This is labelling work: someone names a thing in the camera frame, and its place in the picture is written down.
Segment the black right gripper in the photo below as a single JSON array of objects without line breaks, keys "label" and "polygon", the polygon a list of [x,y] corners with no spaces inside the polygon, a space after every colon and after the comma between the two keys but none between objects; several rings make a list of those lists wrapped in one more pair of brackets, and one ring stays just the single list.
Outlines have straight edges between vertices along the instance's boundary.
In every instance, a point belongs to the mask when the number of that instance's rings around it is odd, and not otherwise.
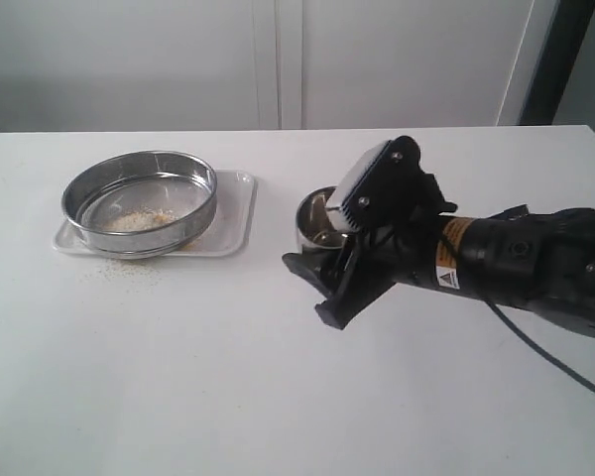
[{"label": "black right gripper", "polygon": [[388,291],[398,273],[415,273],[422,246],[436,235],[438,217],[458,209],[435,176],[421,168],[417,141],[407,135],[390,141],[364,188],[370,202],[361,200],[354,213],[361,228],[344,233],[342,250],[282,256],[292,274],[326,297],[315,310],[339,330]]}]

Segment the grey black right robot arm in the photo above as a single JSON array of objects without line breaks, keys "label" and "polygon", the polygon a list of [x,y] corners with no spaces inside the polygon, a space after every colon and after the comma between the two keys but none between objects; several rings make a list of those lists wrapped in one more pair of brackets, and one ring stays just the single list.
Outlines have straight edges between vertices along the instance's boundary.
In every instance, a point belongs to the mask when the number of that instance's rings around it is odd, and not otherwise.
[{"label": "grey black right robot arm", "polygon": [[532,312],[595,338],[595,209],[533,214],[524,205],[457,214],[409,136],[368,151],[324,205],[339,245],[283,261],[323,297],[320,319],[342,329],[396,285]]}]

